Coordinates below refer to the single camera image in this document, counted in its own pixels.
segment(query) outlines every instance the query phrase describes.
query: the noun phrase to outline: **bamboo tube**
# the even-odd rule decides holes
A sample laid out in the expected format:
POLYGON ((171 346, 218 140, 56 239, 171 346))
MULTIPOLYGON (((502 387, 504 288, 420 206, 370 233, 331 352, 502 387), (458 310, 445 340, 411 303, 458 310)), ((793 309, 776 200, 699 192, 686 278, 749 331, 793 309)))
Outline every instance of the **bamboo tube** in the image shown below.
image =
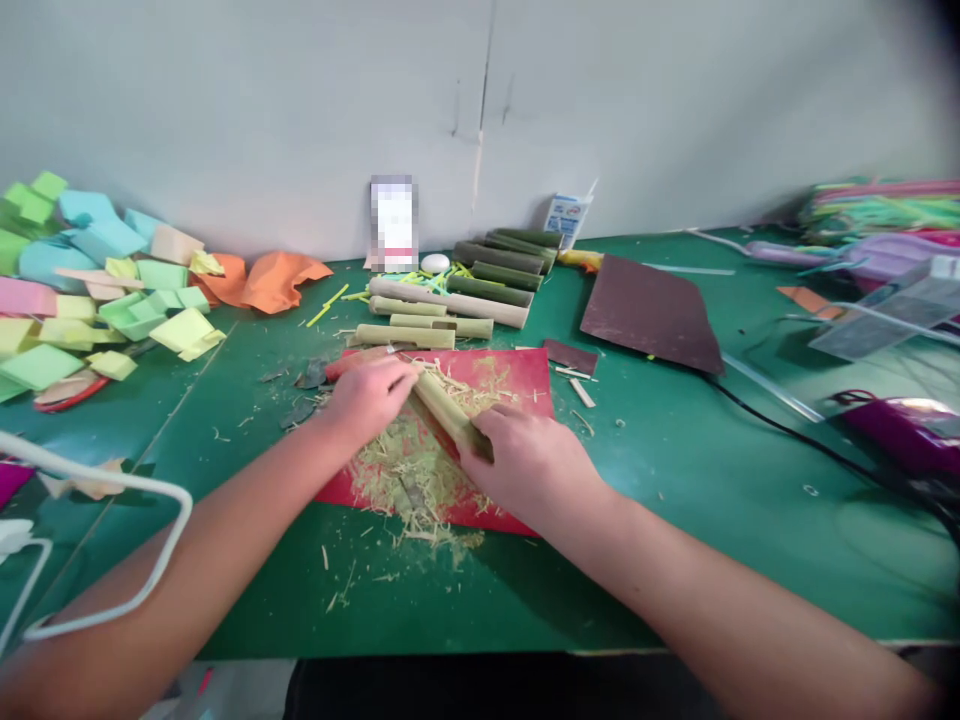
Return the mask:
POLYGON ((473 280, 460 275, 447 278, 447 290, 524 308, 530 307, 530 303, 533 302, 533 293, 528 293, 526 290, 494 285, 486 280, 473 280))
POLYGON ((506 235, 489 233, 483 239, 483 244, 499 250, 511 250, 513 252, 526 253, 527 255, 533 255, 534 257, 540 258, 544 263, 543 270, 541 271, 541 274, 543 275, 546 275, 550 272, 550 270, 553 268, 553 261, 557 259, 556 250, 550 250, 549 248, 540 247, 539 245, 534 245, 533 243, 507 237, 506 235))
POLYGON ((493 337, 493 320, 477 318, 429 317, 427 315, 391 315, 393 327, 421 327, 434 330, 453 330, 457 337, 493 337))
POLYGON ((453 330, 391 327, 390 325, 357 325, 356 331, 347 341, 347 347, 410 342, 423 350, 453 350, 453 344, 456 340, 456 333, 453 330))
POLYGON ((370 312, 374 315, 393 315, 402 313, 403 315, 446 315, 447 309, 443 305, 434 305, 433 303, 407 303, 403 300, 394 300, 380 295, 374 295, 370 298, 370 312))
POLYGON ((542 258, 526 253, 497 250, 496 248, 480 245, 479 243, 463 240, 453 246, 453 259, 466 266, 475 262, 485 262, 491 265, 520 270, 522 272, 540 274, 546 264, 542 258))
POLYGON ((501 268, 480 261, 473 264, 470 272, 473 273, 473 276, 477 278, 477 280, 502 282, 507 287, 529 290, 530 292, 537 292, 537 290, 540 289, 540 284, 543 282, 542 275, 533 275, 510 268, 501 268))
POLYGON ((447 310, 459 315, 491 318, 501 325, 509 325, 520 329, 523 329, 527 322, 527 315, 530 313, 527 308, 472 298, 466 295, 434 295, 425 287, 386 278, 373 278, 370 281, 370 292, 374 295, 398 300, 436 303, 446 306, 447 310))
POLYGON ((515 228, 497 228, 494 230, 497 235, 506 235, 515 237, 517 240, 532 242, 534 245, 557 250, 560 242, 563 240, 563 233, 551 233, 544 230, 517 230, 515 228))
POLYGON ((468 445, 478 455, 493 462, 490 439, 473 426, 467 414, 447 395, 433 375, 426 371, 420 373, 413 391, 457 445, 468 445))

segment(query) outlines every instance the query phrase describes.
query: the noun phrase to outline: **left hand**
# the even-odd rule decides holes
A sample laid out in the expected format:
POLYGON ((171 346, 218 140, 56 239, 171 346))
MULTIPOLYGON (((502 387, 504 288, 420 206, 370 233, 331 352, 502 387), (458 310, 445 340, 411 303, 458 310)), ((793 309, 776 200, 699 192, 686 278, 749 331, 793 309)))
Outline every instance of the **left hand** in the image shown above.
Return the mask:
POLYGON ((396 357, 354 368, 337 381, 320 419, 359 449, 393 422, 422 371, 396 357))

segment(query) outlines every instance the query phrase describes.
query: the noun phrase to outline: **black power cord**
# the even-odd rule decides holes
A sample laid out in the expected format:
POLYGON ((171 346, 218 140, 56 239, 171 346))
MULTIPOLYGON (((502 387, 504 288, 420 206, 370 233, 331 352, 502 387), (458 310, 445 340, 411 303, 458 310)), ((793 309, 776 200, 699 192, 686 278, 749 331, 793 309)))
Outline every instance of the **black power cord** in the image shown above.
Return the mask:
POLYGON ((944 529, 947 531, 947 534, 950 536, 950 539, 953 541, 953 544, 956 546, 957 552, 960 552, 960 517, 958 517, 947 504, 941 502, 943 499, 942 496, 935 498, 921 490, 920 485, 926 485, 926 483, 896 481, 893 479, 887 479, 878 473, 871 472, 859 463, 856 463, 853 460, 844 457, 836 450, 827 447, 819 440, 814 440, 812 437, 808 437, 803 433, 799 433, 793 428, 788 428, 786 425, 781 425, 776 420, 767 417, 759 410, 755 410, 754 408, 750 407, 747 405, 747 403, 730 392, 730 390, 717 382, 717 379, 713 375, 703 373, 702 377, 716 390, 719 390, 723 395, 753 415, 755 418, 763 420, 763 422, 767 423, 767 425, 775 427, 777 430, 780 430, 781 432, 796 438, 800 442, 819 450, 824 455, 836 460, 849 470, 852 470, 853 472, 867 478, 885 490, 889 490, 895 495, 898 495, 899 497, 908 500, 909 502, 929 512, 940 522, 941 525, 943 525, 944 529))

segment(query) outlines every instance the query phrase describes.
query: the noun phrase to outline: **hand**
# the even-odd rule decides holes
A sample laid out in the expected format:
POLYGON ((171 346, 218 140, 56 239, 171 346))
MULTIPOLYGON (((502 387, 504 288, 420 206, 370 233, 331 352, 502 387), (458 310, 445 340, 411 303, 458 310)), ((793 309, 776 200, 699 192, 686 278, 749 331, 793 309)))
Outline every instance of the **hand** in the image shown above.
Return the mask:
POLYGON ((473 418, 493 444, 493 464, 460 447, 470 479, 504 510, 537 530, 561 514, 612 489, 565 425, 516 408, 494 405, 473 418))
POLYGON ((359 449, 397 417, 422 370, 396 357, 354 368, 337 381, 320 419, 359 449))

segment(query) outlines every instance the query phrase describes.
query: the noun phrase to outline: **green table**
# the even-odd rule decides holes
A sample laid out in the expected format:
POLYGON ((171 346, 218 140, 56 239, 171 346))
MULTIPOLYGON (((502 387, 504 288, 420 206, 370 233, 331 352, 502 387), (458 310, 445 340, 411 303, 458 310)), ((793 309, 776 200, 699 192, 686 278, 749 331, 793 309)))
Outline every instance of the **green table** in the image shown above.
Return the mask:
MULTIPOLYGON (((782 239, 778 232, 750 239, 782 239)), ((744 237, 738 230, 721 234, 744 237)), ((797 284, 790 269, 755 264, 689 236, 581 246, 645 262, 736 270, 733 277, 686 276, 700 287, 721 346, 821 410, 820 399, 851 387, 960 406, 957 356, 934 342, 913 339, 855 365, 805 348, 810 326, 779 320, 798 312, 775 290, 797 284)), ((367 274, 359 265, 333 263, 334 279, 306 288, 302 306, 280 316, 216 311, 212 317, 228 338, 209 357, 184 364, 172 354, 151 353, 131 380, 84 407, 49 418, 14 403, 0 409, 0 426, 88 462, 128 457, 138 473, 179 483, 200 499, 280 438, 278 421, 301 395, 287 378, 265 384, 259 378, 288 365, 302 369, 309 357, 339 356, 344 336, 336 331, 369 320, 362 303, 340 302, 314 328, 300 326, 343 283, 351 292, 363 288, 367 274)), ((600 382, 589 384, 595 409, 585 409, 559 375, 553 395, 558 419, 580 434, 610 484, 871 637, 960 637, 954 595, 960 568, 935 521, 747 416, 692 373, 580 333, 592 282, 579 270, 558 267, 526 328, 498 326, 491 346, 554 338, 603 353, 600 382), (572 410, 590 421, 595 437, 572 410)), ((811 425, 736 372, 724 382, 780 422, 871 464, 832 424, 811 425)), ((6 515, 18 512, 23 508, 6 515)), ((96 505, 47 500, 29 512, 40 520, 39 534, 57 546, 31 603, 33 620, 93 583, 169 522, 175 508, 124 494, 96 505)), ((311 504, 202 656, 660 647, 649 628, 543 542, 487 533, 466 553, 416 541, 393 549, 399 529, 396 519, 311 504), (330 560, 326 572, 322 546, 330 560), (354 562, 348 607, 327 612, 354 562), (392 573, 398 574, 394 582, 374 581, 392 573)), ((27 571, 14 559, 0 567, 0 611, 12 606, 27 571)))

